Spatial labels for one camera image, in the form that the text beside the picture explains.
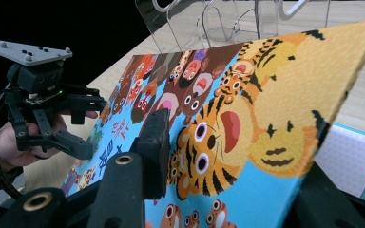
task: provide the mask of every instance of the red mouth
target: red mouth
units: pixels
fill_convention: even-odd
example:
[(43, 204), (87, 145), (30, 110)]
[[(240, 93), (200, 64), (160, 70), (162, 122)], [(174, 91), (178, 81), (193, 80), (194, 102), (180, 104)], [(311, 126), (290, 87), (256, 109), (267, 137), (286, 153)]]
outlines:
[(240, 136), (240, 119), (239, 116), (232, 111), (226, 111), (221, 114), (221, 121), (224, 125), (224, 131), (226, 135), (226, 147), (224, 151), (229, 153), (236, 146)]
[(202, 90), (206, 89), (206, 82), (207, 80), (202, 78), (197, 82), (197, 86), (199, 86)]

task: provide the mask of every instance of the tiger mouth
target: tiger mouth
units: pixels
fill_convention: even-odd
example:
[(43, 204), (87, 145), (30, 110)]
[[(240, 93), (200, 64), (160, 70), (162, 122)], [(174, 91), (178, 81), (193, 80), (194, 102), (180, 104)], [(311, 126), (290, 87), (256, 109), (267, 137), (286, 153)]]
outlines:
[(240, 118), (232, 111), (226, 111), (221, 114), (221, 121), (224, 126), (226, 146), (224, 152), (229, 153), (236, 146), (240, 136)]
[[(284, 154), (286, 151), (285, 148), (277, 148), (275, 150), (268, 150), (266, 151), (266, 155), (268, 156), (272, 156), (272, 155), (279, 155), (279, 154)], [(271, 166), (285, 166), (285, 165), (288, 165), (290, 163), (292, 163), (293, 161), (293, 158), (292, 159), (288, 159), (288, 160), (265, 160), (265, 159), (262, 159), (262, 162), (264, 164), (268, 164), (268, 165), (271, 165)]]

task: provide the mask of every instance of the open mouth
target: open mouth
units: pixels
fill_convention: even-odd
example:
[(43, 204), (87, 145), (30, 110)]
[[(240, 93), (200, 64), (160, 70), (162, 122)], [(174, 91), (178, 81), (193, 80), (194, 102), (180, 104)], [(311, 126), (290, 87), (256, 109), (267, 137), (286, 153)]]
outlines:
[(241, 129), (240, 118), (235, 112), (226, 111), (221, 114), (221, 121), (223, 122), (226, 136), (224, 152), (229, 153), (239, 141)]

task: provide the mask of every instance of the screw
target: screw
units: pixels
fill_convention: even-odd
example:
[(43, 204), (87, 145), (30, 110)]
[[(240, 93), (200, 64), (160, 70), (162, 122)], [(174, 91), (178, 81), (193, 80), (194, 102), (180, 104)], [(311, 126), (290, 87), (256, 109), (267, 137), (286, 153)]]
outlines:
[(6, 42), (5, 42), (5, 41), (1, 41), (1, 43), (0, 43), (0, 47), (1, 47), (1, 48), (7, 48), (8, 46), (7, 46), (7, 44), (6, 44)]

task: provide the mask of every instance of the painted canvas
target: painted canvas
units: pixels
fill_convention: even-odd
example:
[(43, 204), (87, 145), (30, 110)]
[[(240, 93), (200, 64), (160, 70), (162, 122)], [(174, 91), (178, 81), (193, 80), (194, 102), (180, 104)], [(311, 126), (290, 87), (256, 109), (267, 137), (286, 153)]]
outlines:
[(135, 55), (76, 161), (67, 196), (99, 181), (148, 114), (168, 108), (166, 194), (150, 227), (280, 227), (365, 63), (365, 22), (225, 47)]

